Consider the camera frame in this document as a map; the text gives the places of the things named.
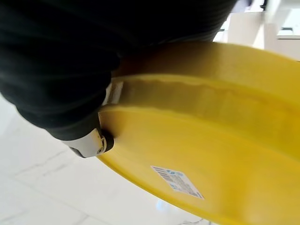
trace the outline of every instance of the marble floor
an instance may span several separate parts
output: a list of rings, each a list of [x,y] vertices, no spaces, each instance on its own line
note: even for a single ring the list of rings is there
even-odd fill
[[[212,225],[82,159],[0,96],[1,225]]]

